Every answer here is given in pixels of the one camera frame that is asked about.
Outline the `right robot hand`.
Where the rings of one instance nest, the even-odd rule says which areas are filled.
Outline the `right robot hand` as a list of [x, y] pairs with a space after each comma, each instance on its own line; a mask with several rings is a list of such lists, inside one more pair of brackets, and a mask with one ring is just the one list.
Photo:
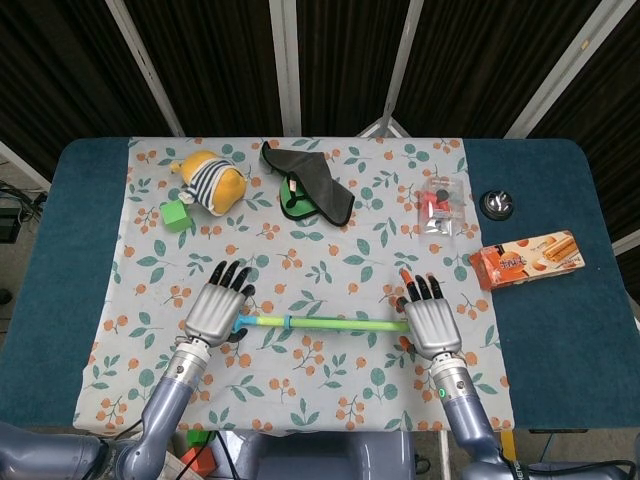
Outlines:
[[409, 297], [399, 296], [396, 311], [403, 313], [416, 352], [427, 360], [460, 351], [462, 339], [449, 302], [433, 275], [424, 278], [400, 270]]

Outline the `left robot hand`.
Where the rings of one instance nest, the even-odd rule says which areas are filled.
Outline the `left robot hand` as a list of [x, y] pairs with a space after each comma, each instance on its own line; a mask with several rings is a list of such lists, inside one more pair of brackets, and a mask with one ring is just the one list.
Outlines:
[[245, 327], [235, 326], [255, 287], [247, 281], [251, 267], [240, 268], [240, 261], [220, 262], [200, 291], [185, 321], [190, 343], [201, 342], [210, 348], [238, 343], [246, 335]]

